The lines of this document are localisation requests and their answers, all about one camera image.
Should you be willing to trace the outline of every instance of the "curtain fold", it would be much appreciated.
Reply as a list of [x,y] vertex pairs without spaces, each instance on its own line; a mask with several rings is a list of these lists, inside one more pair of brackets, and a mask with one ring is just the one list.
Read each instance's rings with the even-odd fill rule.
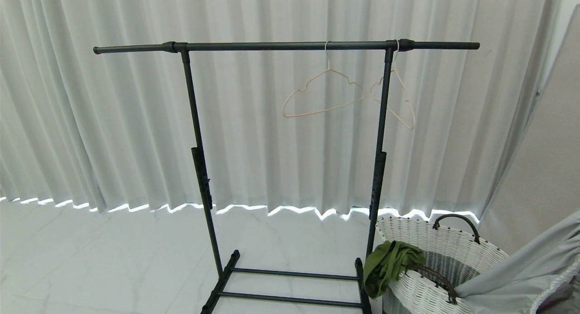
[[[546,0],[2,0],[0,178],[9,198],[73,199],[102,211],[201,203],[183,66],[168,53],[95,55],[93,46],[187,42],[477,41],[477,51],[397,55],[417,114],[387,115],[383,207],[480,215],[545,16]],[[218,208],[368,207],[384,52],[331,51],[364,87],[334,111],[284,118],[286,98],[325,69],[325,52],[192,52]],[[389,107],[411,122],[391,79]],[[327,74],[290,114],[359,98]]]

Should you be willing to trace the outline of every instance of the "brown handle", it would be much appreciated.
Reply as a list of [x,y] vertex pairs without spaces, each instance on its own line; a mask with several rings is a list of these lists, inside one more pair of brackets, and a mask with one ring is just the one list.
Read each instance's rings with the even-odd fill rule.
[[449,297],[449,299],[447,300],[448,303],[453,304],[453,305],[457,305],[457,292],[455,291],[455,289],[453,288],[453,285],[451,284],[451,282],[444,277],[442,274],[440,274],[439,272],[424,266],[424,265],[418,265],[418,264],[409,264],[406,266],[406,270],[413,270],[413,271],[417,271],[421,274],[421,277],[423,277],[424,275],[430,275],[432,278],[434,279],[438,279],[439,282],[435,282],[437,283],[437,285],[442,285],[444,287],[445,290],[447,290],[447,296]]
[[439,228],[439,221],[441,221],[441,219],[444,219],[445,217],[458,217],[459,219],[463,219],[464,221],[466,221],[466,223],[468,223],[468,225],[473,230],[473,236],[475,236],[475,242],[477,244],[481,244],[479,242],[479,233],[477,232],[475,225],[473,225],[471,220],[467,219],[466,217],[464,217],[463,215],[460,215],[460,214],[449,213],[449,214],[441,215],[441,217],[438,217],[437,220],[435,220],[435,223],[433,224],[433,229],[437,230]]

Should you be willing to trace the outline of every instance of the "hanging rod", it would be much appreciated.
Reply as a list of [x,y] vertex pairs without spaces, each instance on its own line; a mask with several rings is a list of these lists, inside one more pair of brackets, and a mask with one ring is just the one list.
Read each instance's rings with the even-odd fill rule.
[[397,49],[408,51],[413,49],[447,49],[476,50],[478,42],[416,42],[409,39],[387,41],[319,41],[319,42],[219,42],[219,43],[187,43],[165,42],[159,45],[105,46],[94,47],[93,52],[122,53],[146,51],[260,51],[260,50],[386,50]]

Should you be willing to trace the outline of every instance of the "black metal tube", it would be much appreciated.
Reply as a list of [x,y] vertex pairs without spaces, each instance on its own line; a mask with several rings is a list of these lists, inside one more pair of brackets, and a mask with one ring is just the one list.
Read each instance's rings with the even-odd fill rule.
[[229,293],[226,291],[222,291],[221,293],[219,293],[219,295],[224,296],[224,297],[246,298],[249,300],[293,302],[293,303],[310,304],[310,305],[327,305],[327,306],[340,306],[340,307],[352,307],[352,308],[361,308],[362,307],[361,304],[356,303],[356,302],[339,302],[339,301],[312,300],[309,298],[295,298],[295,297],[254,295],[254,294],[243,294],[243,293]]
[[[199,157],[201,158],[202,168],[196,168],[196,170],[205,171],[205,155],[203,153],[203,142],[201,140],[201,128],[199,127],[199,116],[197,114],[197,103],[195,103],[195,91],[193,88],[193,77],[191,75],[191,66],[190,66],[190,59],[189,59],[189,52],[184,51],[182,52],[182,61],[183,61],[183,69],[185,71],[185,79],[187,83],[187,94],[189,95],[189,105],[191,107],[191,118],[193,119],[193,131],[195,133],[195,143],[197,144],[197,149],[200,153]],[[223,275],[223,268],[222,268],[222,260],[219,256],[219,248],[218,240],[216,238],[215,228],[213,227],[213,219],[212,219],[212,203],[211,197],[208,195],[208,189],[206,188],[205,184],[207,182],[202,181],[203,177],[201,175],[197,175],[197,183],[199,185],[199,192],[201,193],[201,201],[203,203],[203,213],[205,214],[205,222],[208,226],[208,233],[209,233],[209,241],[212,244],[212,251],[213,257],[216,262],[216,269],[217,275],[222,277]]]
[[94,47],[93,52],[143,52],[143,51],[259,51],[259,50],[386,50],[408,51],[413,49],[479,49],[478,42],[415,42],[408,39],[387,41],[318,41],[318,42],[222,42],[222,43],[184,43],[165,42],[159,45],[132,45]]
[[259,269],[245,269],[245,268],[233,268],[232,271],[240,273],[255,273],[259,275],[285,275],[290,277],[304,277],[304,278],[317,278],[317,279],[332,279],[332,280],[351,280],[357,281],[358,277],[352,277],[350,275],[323,275],[319,273],[303,273],[303,272],[292,272],[292,271],[276,271],[276,270],[259,270]]
[[220,293],[226,287],[227,281],[230,279],[232,275],[232,269],[238,263],[240,259],[240,251],[234,250],[232,256],[230,256],[230,261],[228,261],[226,265],[226,270],[224,274],[217,280],[216,286],[213,288],[212,293],[209,295],[209,299],[205,302],[205,305],[201,307],[201,314],[211,314],[213,312],[213,308],[215,308],[216,304],[218,303],[219,297],[221,296]]
[[[387,116],[387,100],[389,98],[389,83],[391,77],[391,64],[393,62],[393,49],[387,49],[385,52],[385,70],[383,71],[383,90],[381,92],[381,111],[379,112],[379,130],[377,131],[377,150],[375,151],[375,163],[380,162],[381,153],[383,152],[383,138],[385,137],[385,119]],[[372,252],[373,244],[375,242],[375,225],[377,224],[377,216],[379,215],[379,202],[381,200],[381,186],[376,186],[375,194],[373,195],[373,203],[369,209],[369,224],[368,241],[367,241],[367,256]]]
[[357,271],[357,282],[358,282],[358,294],[361,298],[361,305],[362,305],[362,314],[372,314],[371,310],[371,302],[368,300],[367,291],[364,289],[364,281],[363,281],[363,261],[360,258],[357,258],[354,261],[354,268]]

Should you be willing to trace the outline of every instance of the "basket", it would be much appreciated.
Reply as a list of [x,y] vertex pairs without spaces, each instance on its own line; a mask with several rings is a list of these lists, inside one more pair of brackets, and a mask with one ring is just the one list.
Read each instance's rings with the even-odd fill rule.
[[[472,233],[441,227],[446,217],[459,217]],[[377,222],[383,240],[407,242],[425,254],[424,267],[408,268],[398,281],[389,284],[383,296],[386,314],[469,314],[470,308],[457,298],[454,287],[489,270],[508,257],[506,252],[480,238],[473,223],[458,214],[439,217],[433,225],[420,219],[383,217]]]

